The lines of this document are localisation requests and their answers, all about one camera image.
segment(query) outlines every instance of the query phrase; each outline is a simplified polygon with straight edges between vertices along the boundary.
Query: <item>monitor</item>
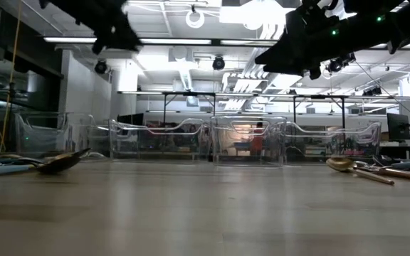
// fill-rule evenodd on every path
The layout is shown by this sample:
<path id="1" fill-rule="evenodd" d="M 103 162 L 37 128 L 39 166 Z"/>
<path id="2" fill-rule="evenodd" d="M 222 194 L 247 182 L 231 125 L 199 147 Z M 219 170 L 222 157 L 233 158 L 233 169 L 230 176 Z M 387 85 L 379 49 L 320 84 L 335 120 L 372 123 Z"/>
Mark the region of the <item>monitor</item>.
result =
<path id="1" fill-rule="evenodd" d="M 410 140 L 409 118 L 402 114 L 387 114 L 389 139 L 391 141 Z"/>
<path id="2" fill-rule="evenodd" d="M 118 116 L 117 121 L 125 124 L 143 125 L 143 113 Z"/>

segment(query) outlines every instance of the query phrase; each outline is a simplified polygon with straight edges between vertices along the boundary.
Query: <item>clear plastic bin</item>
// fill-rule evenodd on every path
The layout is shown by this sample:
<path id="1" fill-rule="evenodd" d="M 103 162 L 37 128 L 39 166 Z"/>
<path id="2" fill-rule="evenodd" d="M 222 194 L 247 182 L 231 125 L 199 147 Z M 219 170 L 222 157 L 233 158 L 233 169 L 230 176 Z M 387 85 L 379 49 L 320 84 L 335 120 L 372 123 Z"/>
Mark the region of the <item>clear plastic bin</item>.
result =
<path id="1" fill-rule="evenodd" d="M 283 165 L 284 117 L 212 117 L 213 162 L 224 166 Z"/>
<path id="2" fill-rule="evenodd" d="M 91 148 L 88 159 L 110 158 L 109 124 L 88 127 L 88 146 Z"/>
<path id="3" fill-rule="evenodd" d="M 90 130 L 96 127 L 89 114 L 21 112 L 16 114 L 16 153 L 43 158 L 90 147 Z"/>
<path id="4" fill-rule="evenodd" d="M 287 164 L 323 163 L 333 156 L 371 159 L 379 153 L 381 123 L 357 129 L 311 131 L 288 122 L 283 132 Z"/>
<path id="5" fill-rule="evenodd" d="M 175 127 L 146 127 L 110 121 L 112 159 L 190 164 L 207 153 L 202 119 L 186 119 Z"/>

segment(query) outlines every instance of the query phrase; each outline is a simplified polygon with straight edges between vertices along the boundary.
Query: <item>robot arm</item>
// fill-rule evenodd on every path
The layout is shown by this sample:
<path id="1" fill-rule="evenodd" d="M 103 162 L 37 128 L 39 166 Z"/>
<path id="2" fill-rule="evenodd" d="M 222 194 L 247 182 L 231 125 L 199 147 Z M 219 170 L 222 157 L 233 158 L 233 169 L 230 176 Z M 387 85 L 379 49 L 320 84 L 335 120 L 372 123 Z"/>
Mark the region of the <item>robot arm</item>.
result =
<path id="1" fill-rule="evenodd" d="M 387 43 L 393 54 L 410 43 L 410 4 L 390 12 L 401 2 L 303 0 L 302 6 L 286 15 L 280 40 L 258 56 L 256 64 L 266 65 L 264 71 L 272 73 L 304 75 L 309 71 L 310 78 L 316 79 L 322 61 L 339 60 L 345 65 L 354 60 L 353 52 L 381 43 Z M 356 15 L 345 18 L 348 13 Z"/>
<path id="2" fill-rule="evenodd" d="M 41 8 L 52 3 L 94 31 L 97 38 L 93 52 L 104 47 L 139 51 L 142 42 L 132 30 L 127 15 L 122 12 L 125 0 L 39 0 Z"/>

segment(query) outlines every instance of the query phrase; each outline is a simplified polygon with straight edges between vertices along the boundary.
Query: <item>table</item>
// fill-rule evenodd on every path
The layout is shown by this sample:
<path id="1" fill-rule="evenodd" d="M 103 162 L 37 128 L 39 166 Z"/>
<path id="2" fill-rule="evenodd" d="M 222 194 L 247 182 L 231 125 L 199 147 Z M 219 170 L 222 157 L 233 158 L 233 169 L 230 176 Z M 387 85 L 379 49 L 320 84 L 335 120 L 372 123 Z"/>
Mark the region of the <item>table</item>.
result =
<path id="1" fill-rule="evenodd" d="M 381 146 L 379 151 L 381 155 L 399 159 L 405 159 L 406 152 L 409 152 L 410 159 L 410 146 Z"/>
<path id="2" fill-rule="evenodd" d="M 410 181 L 117 161 L 1 176 L 0 255 L 406 256 Z"/>

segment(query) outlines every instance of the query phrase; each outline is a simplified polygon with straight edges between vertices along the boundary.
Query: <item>person in red shirt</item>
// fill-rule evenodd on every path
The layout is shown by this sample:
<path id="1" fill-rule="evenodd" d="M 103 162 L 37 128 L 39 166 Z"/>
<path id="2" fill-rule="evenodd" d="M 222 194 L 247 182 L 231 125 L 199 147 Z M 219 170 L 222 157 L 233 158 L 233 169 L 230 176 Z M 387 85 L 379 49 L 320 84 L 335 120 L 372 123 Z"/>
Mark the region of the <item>person in red shirt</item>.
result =
<path id="1" fill-rule="evenodd" d="M 254 135 L 253 141 L 251 142 L 250 145 L 250 152 L 251 156 L 260 156 L 262 154 L 262 148 L 263 148 L 263 123 L 258 122 L 256 125 L 256 128 L 254 129 L 254 134 L 260 134 L 260 135 Z"/>

